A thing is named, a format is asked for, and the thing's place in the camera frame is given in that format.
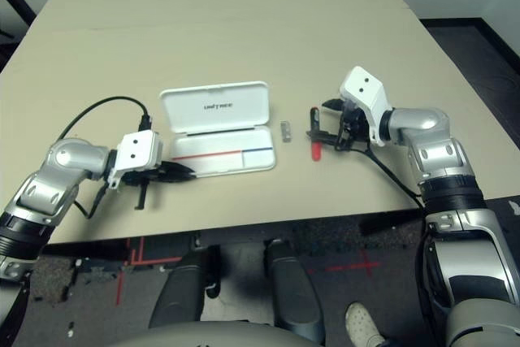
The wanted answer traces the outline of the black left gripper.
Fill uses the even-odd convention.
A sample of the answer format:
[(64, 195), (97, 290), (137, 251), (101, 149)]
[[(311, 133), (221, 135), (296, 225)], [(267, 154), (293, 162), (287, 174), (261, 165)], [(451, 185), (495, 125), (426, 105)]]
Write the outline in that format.
[(151, 182), (159, 183), (181, 183), (196, 179), (197, 176), (192, 169), (183, 164), (175, 162), (162, 162), (154, 169), (146, 171), (130, 171), (123, 175), (124, 184), (138, 187), (140, 189), (136, 210), (145, 208), (145, 199), (148, 186)]

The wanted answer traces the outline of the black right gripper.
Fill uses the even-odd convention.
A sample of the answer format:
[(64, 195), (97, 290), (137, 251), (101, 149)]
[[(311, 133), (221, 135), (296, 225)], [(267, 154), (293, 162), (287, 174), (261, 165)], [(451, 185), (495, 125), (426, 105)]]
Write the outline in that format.
[(306, 134), (312, 141), (335, 141), (335, 150), (351, 150), (357, 142), (370, 141), (365, 113), (355, 103), (333, 98), (326, 100), (322, 107), (341, 111), (339, 131), (336, 135), (323, 130), (309, 130)]

